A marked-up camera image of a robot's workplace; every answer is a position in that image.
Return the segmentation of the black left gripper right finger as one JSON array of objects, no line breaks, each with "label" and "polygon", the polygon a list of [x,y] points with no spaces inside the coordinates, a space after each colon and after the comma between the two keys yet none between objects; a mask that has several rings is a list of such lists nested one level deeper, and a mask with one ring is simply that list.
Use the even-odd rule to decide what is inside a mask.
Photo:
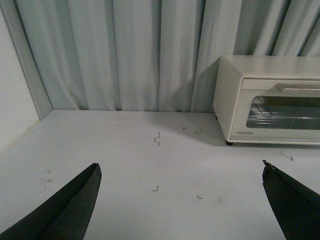
[{"label": "black left gripper right finger", "polygon": [[263,188],[287,240],[320,238],[320,195],[263,161]]}]

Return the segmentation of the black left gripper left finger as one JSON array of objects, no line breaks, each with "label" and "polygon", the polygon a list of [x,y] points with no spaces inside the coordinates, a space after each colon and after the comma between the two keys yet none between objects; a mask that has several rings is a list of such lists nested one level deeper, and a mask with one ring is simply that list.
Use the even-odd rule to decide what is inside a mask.
[{"label": "black left gripper left finger", "polygon": [[93,163],[34,211],[0,234],[2,240],[82,240],[90,223],[102,172]]}]

